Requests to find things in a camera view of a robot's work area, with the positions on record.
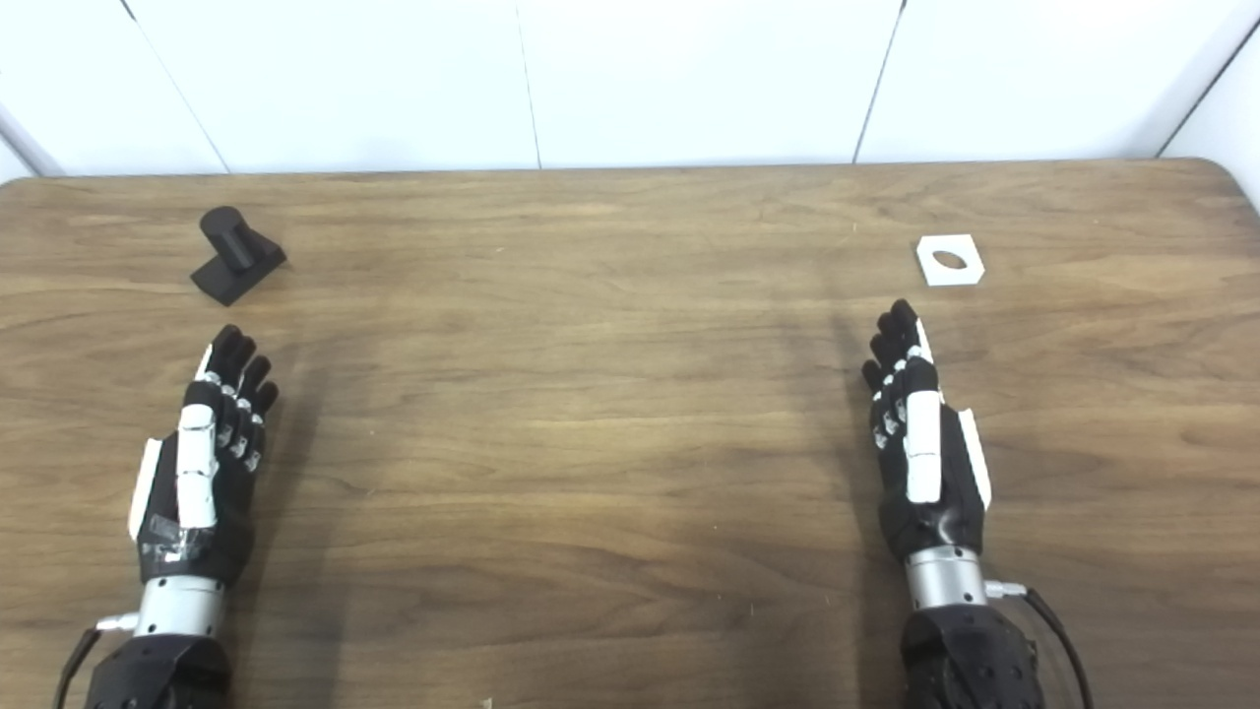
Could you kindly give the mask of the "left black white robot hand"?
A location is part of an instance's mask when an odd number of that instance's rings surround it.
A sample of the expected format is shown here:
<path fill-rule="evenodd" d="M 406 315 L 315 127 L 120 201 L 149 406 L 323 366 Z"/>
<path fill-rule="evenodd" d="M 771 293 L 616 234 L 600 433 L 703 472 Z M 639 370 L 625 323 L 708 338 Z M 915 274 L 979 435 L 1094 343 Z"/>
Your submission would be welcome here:
<path fill-rule="evenodd" d="M 220 327 L 184 390 L 176 426 L 147 440 L 129 511 L 141 582 L 199 576 L 237 583 L 252 557 L 266 418 L 280 389 L 239 327 Z"/>

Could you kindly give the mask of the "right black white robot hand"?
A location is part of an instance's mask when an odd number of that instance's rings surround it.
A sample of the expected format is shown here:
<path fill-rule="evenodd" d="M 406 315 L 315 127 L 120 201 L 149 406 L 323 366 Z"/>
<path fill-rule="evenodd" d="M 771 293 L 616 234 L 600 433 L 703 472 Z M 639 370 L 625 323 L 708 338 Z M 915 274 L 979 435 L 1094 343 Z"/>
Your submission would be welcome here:
<path fill-rule="evenodd" d="M 987 497 L 982 455 L 945 403 L 925 326 L 898 298 L 879 314 L 862 366 L 882 497 L 878 524 L 896 559 L 945 545 L 982 553 Z"/>

